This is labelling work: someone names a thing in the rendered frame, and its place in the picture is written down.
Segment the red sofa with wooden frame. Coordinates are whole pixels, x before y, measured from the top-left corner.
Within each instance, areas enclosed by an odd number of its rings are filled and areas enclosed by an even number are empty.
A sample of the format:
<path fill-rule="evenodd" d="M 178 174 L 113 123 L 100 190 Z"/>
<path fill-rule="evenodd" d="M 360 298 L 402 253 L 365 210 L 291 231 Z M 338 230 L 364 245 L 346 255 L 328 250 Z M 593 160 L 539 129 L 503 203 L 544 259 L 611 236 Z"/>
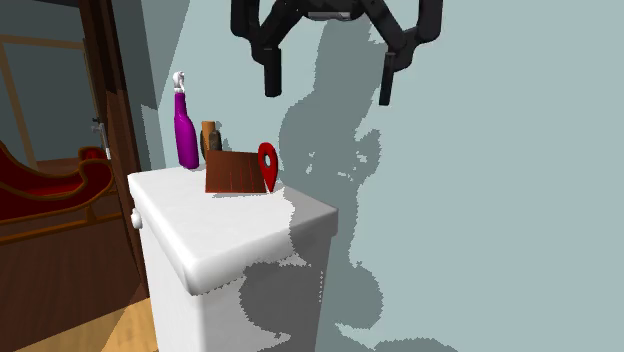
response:
<path fill-rule="evenodd" d="M 0 226 L 42 219 L 82 209 L 83 220 L 0 236 L 0 246 L 123 217 L 121 212 L 97 216 L 93 203 L 114 195 L 114 174 L 105 151 L 87 146 L 78 151 L 76 170 L 49 174 L 19 162 L 0 141 Z"/>

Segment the purple spray bottle white nozzle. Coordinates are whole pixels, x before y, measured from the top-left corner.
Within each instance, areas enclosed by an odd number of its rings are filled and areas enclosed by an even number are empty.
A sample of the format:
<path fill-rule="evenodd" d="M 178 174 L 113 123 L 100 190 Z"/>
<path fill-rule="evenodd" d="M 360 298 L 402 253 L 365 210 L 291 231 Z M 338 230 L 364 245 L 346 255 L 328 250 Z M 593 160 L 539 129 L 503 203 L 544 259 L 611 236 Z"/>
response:
<path fill-rule="evenodd" d="M 186 169 L 199 167 L 198 142 L 193 122 L 188 116 L 184 73 L 172 76 L 174 83 L 174 132 L 179 164 Z"/>

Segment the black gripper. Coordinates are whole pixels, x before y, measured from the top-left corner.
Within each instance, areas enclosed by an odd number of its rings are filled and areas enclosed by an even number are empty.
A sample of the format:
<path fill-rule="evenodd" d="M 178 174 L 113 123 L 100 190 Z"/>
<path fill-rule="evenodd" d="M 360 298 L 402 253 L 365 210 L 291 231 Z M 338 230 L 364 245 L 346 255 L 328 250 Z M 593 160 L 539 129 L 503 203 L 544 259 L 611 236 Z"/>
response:
<path fill-rule="evenodd" d="M 302 17 L 315 21 L 352 21 L 366 14 L 387 44 L 379 104 L 388 106 L 394 73 L 409 67 L 415 49 L 436 40 L 441 33 L 443 0 L 418 0 L 414 27 L 403 30 L 384 0 L 275 0 L 263 22 L 259 20 L 260 0 L 231 0 L 230 29 L 246 39 L 252 58 L 263 66 L 267 97 L 282 93 L 280 43 Z"/>

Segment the brown wooden door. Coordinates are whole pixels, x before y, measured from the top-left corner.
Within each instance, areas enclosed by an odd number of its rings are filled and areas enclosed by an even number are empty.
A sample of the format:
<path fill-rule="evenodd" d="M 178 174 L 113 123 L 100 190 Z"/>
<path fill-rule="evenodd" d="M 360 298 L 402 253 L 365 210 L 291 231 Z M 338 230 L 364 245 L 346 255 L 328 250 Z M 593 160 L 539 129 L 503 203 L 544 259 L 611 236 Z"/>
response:
<path fill-rule="evenodd" d="M 124 215 L 127 239 L 144 287 L 148 286 L 141 239 L 131 221 L 134 201 L 128 176 L 140 170 L 140 159 L 127 94 L 111 0 L 78 0 L 85 47 L 101 121 L 105 124 L 111 164 Z"/>

